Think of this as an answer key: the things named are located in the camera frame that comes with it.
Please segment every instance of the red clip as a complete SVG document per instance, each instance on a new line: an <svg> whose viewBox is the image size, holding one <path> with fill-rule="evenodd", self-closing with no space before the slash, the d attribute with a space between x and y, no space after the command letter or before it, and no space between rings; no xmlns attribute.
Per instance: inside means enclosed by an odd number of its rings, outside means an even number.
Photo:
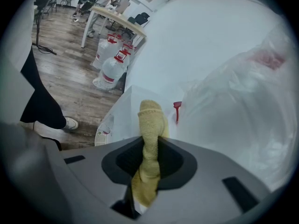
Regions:
<svg viewBox="0 0 299 224"><path fill-rule="evenodd" d="M173 103L173 107L176 109L176 111L177 111L177 122L178 122L178 109L179 109L179 107L181 107L181 105L182 105L182 101L178 101L178 102L174 102Z"/></svg>

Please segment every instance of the plastic sheet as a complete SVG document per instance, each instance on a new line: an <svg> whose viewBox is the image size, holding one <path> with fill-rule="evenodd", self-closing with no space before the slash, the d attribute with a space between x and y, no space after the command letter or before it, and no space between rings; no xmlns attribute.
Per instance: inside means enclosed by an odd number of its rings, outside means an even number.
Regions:
<svg viewBox="0 0 299 224"><path fill-rule="evenodd" d="M287 29L238 54L193 84L179 112L177 139L230 157L271 190L298 153L298 57Z"/></svg>

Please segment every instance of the shoe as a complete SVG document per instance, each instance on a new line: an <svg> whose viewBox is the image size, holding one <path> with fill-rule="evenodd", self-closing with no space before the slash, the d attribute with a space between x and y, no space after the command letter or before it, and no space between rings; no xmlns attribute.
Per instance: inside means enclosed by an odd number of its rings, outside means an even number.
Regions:
<svg viewBox="0 0 299 224"><path fill-rule="evenodd" d="M63 129L68 129L68 130L74 130L78 128L79 124L76 120L70 118L70 117L65 117L66 124Z"/></svg>

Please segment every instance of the wooden floor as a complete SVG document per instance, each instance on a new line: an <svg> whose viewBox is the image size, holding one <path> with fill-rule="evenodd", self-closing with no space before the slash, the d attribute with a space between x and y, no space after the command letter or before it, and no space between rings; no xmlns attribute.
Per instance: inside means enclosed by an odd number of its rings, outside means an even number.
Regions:
<svg viewBox="0 0 299 224"><path fill-rule="evenodd" d="M44 86L58 102L63 114L79 122L79 128L68 132L39 122L27 125L41 136L60 141L64 150L94 146L97 126L122 94L121 82L111 91L101 91L92 84L99 71L90 63L96 55L100 39L97 31L103 20L98 19L94 38L87 38L85 48L81 48L85 24L73 22L73 12L73 8L59 7L56 13L50 11L42 20L39 44L52 48L57 56L42 54L36 47L33 51ZM78 18L84 21L87 17ZM107 33L104 28L101 38ZM32 32L33 42L35 39L36 25Z"/></svg>

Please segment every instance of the white table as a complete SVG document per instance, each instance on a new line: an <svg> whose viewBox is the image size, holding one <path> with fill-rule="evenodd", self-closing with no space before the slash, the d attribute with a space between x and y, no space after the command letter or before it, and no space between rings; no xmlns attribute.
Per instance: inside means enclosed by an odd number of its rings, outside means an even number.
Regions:
<svg viewBox="0 0 299 224"><path fill-rule="evenodd" d="M142 26L140 26L139 24L135 23L131 23L128 21L128 18L120 13L115 12L114 10L108 9L106 7L92 7L92 12L90 13L90 16L88 18L88 22L87 25L85 27L84 30L84 34L83 34L83 38L82 38L82 43L81 43L81 47L84 48L85 46L85 40L87 37L87 32L88 29L90 27L91 21L93 19L93 16L95 14L100 14L102 16L105 16L104 22L100 28L99 34L101 34L105 23L107 21L107 19L111 19L113 21L116 21L117 23L121 24L122 26L124 26L125 28L128 28L130 30L132 30L137 36L140 36L142 38L146 37L146 34L144 32L144 29ZM137 44L140 42L141 39L135 39L135 42L133 43L134 46L137 46Z"/></svg>

